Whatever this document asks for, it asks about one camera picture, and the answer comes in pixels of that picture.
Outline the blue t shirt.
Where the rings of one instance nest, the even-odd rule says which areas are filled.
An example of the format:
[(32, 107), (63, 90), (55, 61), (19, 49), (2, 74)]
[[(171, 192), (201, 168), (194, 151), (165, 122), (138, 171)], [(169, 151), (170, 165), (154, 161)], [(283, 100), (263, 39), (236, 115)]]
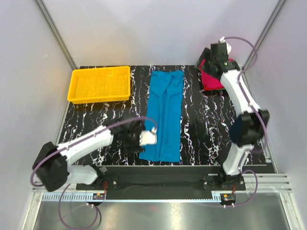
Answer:
[(149, 86), (146, 130), (157, 127), (157, 143), (146, 145), (139, 159), (147, 161), (180, 161), (181, 106), (184, 72), (153, 71)]

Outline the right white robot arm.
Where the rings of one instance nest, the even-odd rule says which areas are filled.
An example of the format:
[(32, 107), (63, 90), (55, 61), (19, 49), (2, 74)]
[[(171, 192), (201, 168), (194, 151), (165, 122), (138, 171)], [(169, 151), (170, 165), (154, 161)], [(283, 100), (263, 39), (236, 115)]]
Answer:
[(270, 119), (268, 110), (262, 110), (250, 95), (241, 79), (243, 71), (235, 60), (229, 59), (231, 47), (219, 41), (205, 48), (197, 61), (202, 72), (217, 79), (227, 91), (236, 112), (229, 136), (231, 147), (226, 160), (212, 185), (224, 190), (240, 182), (242, 167), (257, 142), (267, 136)]

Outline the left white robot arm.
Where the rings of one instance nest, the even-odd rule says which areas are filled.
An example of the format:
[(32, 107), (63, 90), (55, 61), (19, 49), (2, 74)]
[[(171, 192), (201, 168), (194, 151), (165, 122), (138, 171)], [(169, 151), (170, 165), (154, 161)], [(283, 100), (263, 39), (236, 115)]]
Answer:
[(89, 189), (104, 187), (104, 173), (94, 165), (74, 165), (93, 151), (120, 141), (126, 152), (143, 151), (143, 146), (155, 143), (155, 135), (145, 129), (143, 121), (117, 122), (99, 126), (72, 141), (54, 145), (48, 142), (41, 148), (32, 169), (49, 192), (65, 184), (83, 184)]

